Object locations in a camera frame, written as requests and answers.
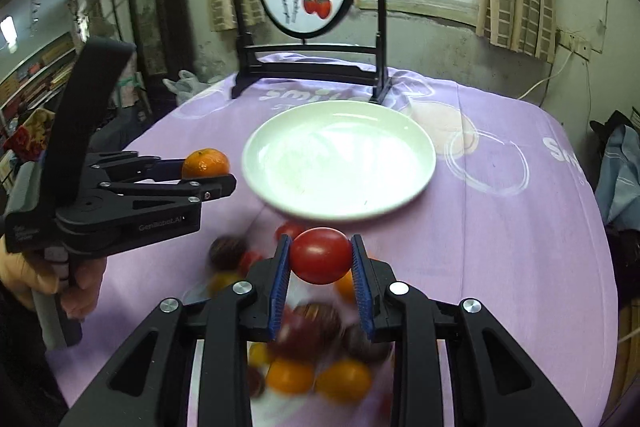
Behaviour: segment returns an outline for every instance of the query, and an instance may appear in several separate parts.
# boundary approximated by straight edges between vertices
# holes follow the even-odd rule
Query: table
[[[263,60],[329,60],[276,54]],[[339,228],[361,233],[369,253],[431,298],[480,299],[549,377],[584,427],[600,421],[616,354],[617,301],[609,248],[590,186],[561,126],[526,102],[390,68],[385,105],[411,114],[434,141],[438,164],[404,208]],[[225,152],[238,188],[204,204],[198,233],[110,258],[96,311],[79,346],[49,355],[69,403],[159,301],[207,276],[207,250],[223,233],[246,234],[273,253],[284,216],[242,179],[250,134],[280,111],[327,99],[366,100],[362,86],[263,79],[229,100],[233,77],[181,105],[129,147],[145,155]],[[303,298],[336,299],[331,287]],[[372,425],[386,369],[358,407],[301,397],[255,414],[256,426]],[[445,391],[446,404],[450,396]],[[452,425],[452,413],[446,413]]]

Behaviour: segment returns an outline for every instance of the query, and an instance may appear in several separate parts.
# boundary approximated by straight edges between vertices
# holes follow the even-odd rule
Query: white plate
[[[242,152],[251,189],[278,210],[322,221],[379,216],[433,175],[436,153],[409,117],[368,102],[328,100],[261,125]]]

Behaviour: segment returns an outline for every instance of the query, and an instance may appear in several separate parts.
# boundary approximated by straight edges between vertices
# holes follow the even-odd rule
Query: orange
[[[371,371],[358,360],[339,360],[316,380],[316,391],[338,402],[358,402],[371,388]]]
[[[312,363],[275,359],[267,373],[266,384],[280,393],[303,394],[313,387],[315,373]]]
[[[200,149],[185,158],[182,164],[182,179],[212,178],[229,174],[229,158],[217,149]]]
[[[334,282],[334,287],[342,299],[348,303],[355,304],[356,295],[353,289],[353,275],[351,274],[351,270],[349,270],[344,277]]]

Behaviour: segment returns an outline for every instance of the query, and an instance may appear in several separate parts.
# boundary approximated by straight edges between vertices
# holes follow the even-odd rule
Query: ceiling light
[[[5,20],[0,22],[0,30],[2,30],[2,35],[4,35],[9,47],[14,46],[18,40],[18,34],[15,32],[14,20],[11,17],[7,17]]]

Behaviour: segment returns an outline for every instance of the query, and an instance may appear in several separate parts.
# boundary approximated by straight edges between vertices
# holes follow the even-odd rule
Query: human hand
[[[60,296],[69,318],[82,319],[95,310],[106,266],[107,259],[93,259],[78,266],[74,274],[76,286],[66,288]],[[0,239],[0,282],[30,310],[34,309],[32,289],[53,295],[60,286],[49,263],[36,255],[7,253],[4,237]]]

